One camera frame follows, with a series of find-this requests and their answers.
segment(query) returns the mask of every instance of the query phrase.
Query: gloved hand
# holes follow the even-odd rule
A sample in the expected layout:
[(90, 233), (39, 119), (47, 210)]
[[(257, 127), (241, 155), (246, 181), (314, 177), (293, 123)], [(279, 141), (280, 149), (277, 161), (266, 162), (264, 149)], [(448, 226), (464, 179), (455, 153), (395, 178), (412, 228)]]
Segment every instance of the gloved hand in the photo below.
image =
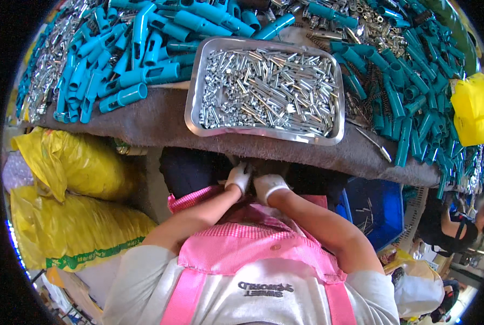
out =
[(271, 193), (279, 189), (289, 189), (285, 180), (276, 174), (260, 176), (253, 180), (254, 189), (257, 191), (258, 200), (264, 205), (267, 204), (267, 198)]
[(240, 191), (242, 191), (242, 195), (244, 195), (249, 188), (249, 179), (251, 179), (251, 173), (251, 165), (246, 162), (239, 163), (238, 166), (231, 170), (230, 175), (227, 177), (224, 188), (226, 188), (228, 185), (235, 184), (240, 188)]

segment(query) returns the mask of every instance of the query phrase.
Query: metal tray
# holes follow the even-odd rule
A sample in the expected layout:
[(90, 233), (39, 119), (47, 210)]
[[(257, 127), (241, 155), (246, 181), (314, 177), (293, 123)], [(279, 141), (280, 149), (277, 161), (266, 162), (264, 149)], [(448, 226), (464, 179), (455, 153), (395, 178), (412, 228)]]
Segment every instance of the metal tray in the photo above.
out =
[[(335, 116), (331, 132), (331, 137), (323, 137), (308, 132), (281, 130), (270, 127), (251, 127), (251, 126), (232, 126), (232, 127), (218, 127), (212, 129), (203, 128), (199, 123), (199, 113), (202, 106), (202, 97), (205, 88), (205, 72), (207, 65), (207, 58), (212, 50), (230, 50), (230, 49), (248, 49), (254, 50), (256, 48), (283, 51), (289, 53), (300, 53), (312, 56), (327, 57), (332, 61), (332, 66), (335, 68), (333, 76), (337, 89), (338, 101), (335, 107)], [(260, 135), (270, 138), (298, 141), (308, 144), (315, 144), (321, 146), (334, 146), (343, 139), (343, 128), (345, 125), (345, 99), (343, 92), (343, 79), (341, 76), (341, 69), (336, 62), (336, 59), (329, 53), (320, 49), (312, 48), (310, 46), (293, 46), (284, 43), (276, 43), (270, 41), (252, 40), (250, 38), (240, 37), (211, 37), (200, 43), (197, 49), (197, 55), (193, 65), (192, 79), (189, 85), (188, 97), (186, 100), (186, 110), (184, 113), (186, 125), (191, 132), (200, 137), (209, 137), (224, 133), (239, 133)]]

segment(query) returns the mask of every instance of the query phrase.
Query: yellow plastic bottle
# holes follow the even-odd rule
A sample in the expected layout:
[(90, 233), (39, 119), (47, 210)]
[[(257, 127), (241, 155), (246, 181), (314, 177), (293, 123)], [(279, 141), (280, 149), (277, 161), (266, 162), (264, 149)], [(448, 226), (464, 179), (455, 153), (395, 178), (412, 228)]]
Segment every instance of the yellow plastic bottle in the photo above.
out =
[(452, 104), (460, 144), (465, 147), (484, 144), (484, 74), (456, 81)]

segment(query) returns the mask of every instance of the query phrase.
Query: shirt sleeve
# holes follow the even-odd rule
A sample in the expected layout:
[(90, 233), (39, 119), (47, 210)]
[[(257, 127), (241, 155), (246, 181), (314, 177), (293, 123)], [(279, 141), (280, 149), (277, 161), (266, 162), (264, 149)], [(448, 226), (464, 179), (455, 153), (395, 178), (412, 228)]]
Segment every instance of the shirt sleeve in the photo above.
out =
[(375, 271), (358, 271), (345, 282), (358, 324), (399, 324), (390, 276)]
[(127, 251), (105, 302), (103, 324), (137, 323), (162, 273), (175, 257), (171, 251), (153, 245)]

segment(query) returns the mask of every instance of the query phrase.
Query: pink gingham apron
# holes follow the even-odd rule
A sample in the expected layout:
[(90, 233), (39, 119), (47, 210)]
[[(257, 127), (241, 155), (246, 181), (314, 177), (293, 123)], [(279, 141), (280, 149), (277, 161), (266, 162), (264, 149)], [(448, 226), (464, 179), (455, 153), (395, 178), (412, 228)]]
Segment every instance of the pink gingham apron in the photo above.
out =
[[(222, 188), (212, 186), (176, 200), (168, 198), (173, 213), (200, 203)], [(304, 196), (327, 207), (325, 197)], [(333, 325), (355, 325), (354, 311), (346, 292), (346, 274), (339, 269), (336, 257), (325, 252), (308, 232), (305, 236), (284, 222), (270, 216), (271, 209), (259, 204), (240, 208), (231, 222), (214, 225), (188, 238), (179, 253), (178, 265), (185, 267), (162, 316), (162, 325), (190, 324), (206, 281), (206, 276), (232, 276), (244, 265), (266, 258), (284, 258), (310, 265), (325, 285)], [(252, 222), (246, 226), (236, 222)]]

